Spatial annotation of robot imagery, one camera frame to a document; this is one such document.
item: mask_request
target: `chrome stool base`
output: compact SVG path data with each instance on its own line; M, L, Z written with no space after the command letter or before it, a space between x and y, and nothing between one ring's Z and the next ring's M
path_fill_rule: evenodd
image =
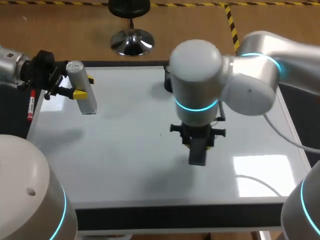
M131 29L116 33L110 41L113 51L124 56L139 56L152 51L155 40L152 35L141 29Z

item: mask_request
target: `white cable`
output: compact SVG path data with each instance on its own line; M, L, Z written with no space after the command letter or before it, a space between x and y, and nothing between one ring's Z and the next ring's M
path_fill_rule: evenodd
M6 86L9 86L9 87L12 87L15 89L17 88L17 85L10 83L10 82L6 82L6 81L0 81L0 85L6 85Z
M265 120L268 122L268 124L270 125L270 127L283 139L285 139L286 141L288 141L289 143L295 145L297 148L303 149L307 152L311 152L311 153L315 153L315 154L320 154L320 149L316 149L316 148L312 148L312 147L308 147L308 146L303 146L295 141L290 140L289 138L287 138L286 136L284 136L281 132L279 132L279 130L275 127L275 125L270 121L270 119L268 118L267 114L263 114Z

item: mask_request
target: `stool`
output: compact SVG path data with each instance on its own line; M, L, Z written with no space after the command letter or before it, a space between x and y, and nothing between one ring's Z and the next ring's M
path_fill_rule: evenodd
M127 19L127 30L116 33L110 41L111 48L124 56L139 56L151 52L155 45L152 35L144 30L134 28L134 18L149 12L150 0L109 0L109 11L123 19Z

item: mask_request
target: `cable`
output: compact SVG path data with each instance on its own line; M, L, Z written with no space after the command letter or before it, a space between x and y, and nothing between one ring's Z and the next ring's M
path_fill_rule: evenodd
M0 81L0 85L6 85L6 86L9 86L9 87L12 87L15 89L17 88L17 85L10 83L10 82L6 82L6 81Z
M272 192L274 192L275 195L277 195L278 197L282 197L282 195L277 191L275 190L272 186L270 186L268 183L256 178L256 177L253 177L253 176L247 176L247 175L236 175L235 176L236 178L242 178L242 179L250 179L250 180L253 180L253 181L256 181L264 186L266 186L268 189L270 189Z
M286 141L288 141L289 143L291 143L292 145L295 145L297 148L303 149L307 152L310 153L315 153L315 154L320 154L320 149L316 149L316 148L312 148L312 147L308 147L308 146L304 146L304 145L300 145L299 143L290 140L289 138L287 138L286 136L284 136L281 132L279 132L279 130L275 127L275 125L270 121L270 119L268 118L268 116L266 114L263 114L265 120L268 122L268 124L270 125L270 127L283 139L285 139Z

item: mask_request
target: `black stool seat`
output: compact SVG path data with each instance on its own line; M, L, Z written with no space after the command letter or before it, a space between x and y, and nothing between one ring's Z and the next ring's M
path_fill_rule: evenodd
M109 0L109 11L123 19L134 19L145 15L151 7L150 0Z

